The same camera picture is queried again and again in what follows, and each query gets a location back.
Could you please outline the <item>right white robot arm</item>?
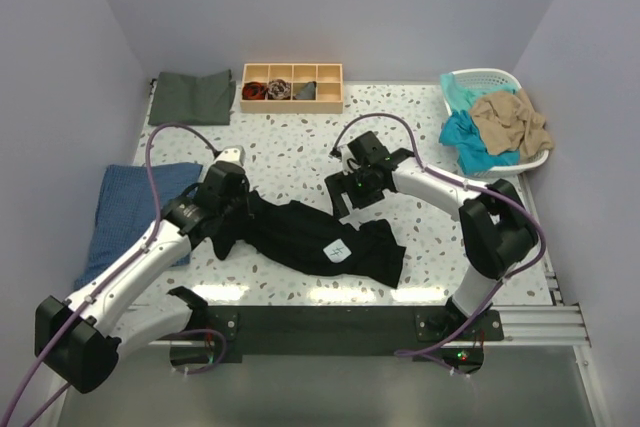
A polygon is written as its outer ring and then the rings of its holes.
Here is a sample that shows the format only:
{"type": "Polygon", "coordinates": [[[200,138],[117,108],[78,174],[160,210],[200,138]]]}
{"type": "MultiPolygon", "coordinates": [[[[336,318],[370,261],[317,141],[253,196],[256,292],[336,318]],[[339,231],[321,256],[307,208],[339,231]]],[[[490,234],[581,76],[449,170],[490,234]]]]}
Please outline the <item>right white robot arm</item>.
{"type": "Polygon", "coordinates": [[[325,179],[335,217],[369,207],[391,192],[424,201],[460,223],[469,267],[447,299],[445,312],[430,327],[469,339],[481,327],[477,311],[487,309],[499,281],[538,243],[514,186],[506,180],[486,184],[425,168],[417,153],[406,148],[391,152],[371,131],[334,146],[330,155],[342,166],[325,179]]]}

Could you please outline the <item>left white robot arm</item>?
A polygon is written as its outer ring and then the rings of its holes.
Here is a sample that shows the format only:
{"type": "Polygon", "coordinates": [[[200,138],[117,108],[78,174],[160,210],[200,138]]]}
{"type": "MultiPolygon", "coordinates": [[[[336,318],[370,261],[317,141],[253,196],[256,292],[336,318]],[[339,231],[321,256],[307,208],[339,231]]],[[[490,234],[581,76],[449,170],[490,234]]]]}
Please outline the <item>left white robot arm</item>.
{"type": "Polygon", "coordinates": [[[193,196],[181,194],[168,202],[160,219],[91,284],[64,300],[50,296],[40,303],[37,359],[78,392],[89,393],[130,352],[167,335],[200,337],[208,304],[186,287],[171,289],[136,323],[125,324],[122,317],[164,270],[214,237],[248,189],[242,161],[217,159],[193,196]]]}

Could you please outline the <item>black t-shirt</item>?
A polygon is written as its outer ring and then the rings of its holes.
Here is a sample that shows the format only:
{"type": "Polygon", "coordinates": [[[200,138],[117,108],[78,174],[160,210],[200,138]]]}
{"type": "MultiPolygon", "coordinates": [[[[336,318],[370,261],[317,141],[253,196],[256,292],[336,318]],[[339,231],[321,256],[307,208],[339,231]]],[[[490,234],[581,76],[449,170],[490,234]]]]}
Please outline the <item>black t-shirt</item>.
{"type": "Polygon", "coordinates": [[[217,258],[238,241],[306,275],[367,277],[390,288],[399,284],[406,252],[386,220],[355,228],[298,201],[272,204],[256,191],[225,215],[213,236],[217,258]]]}

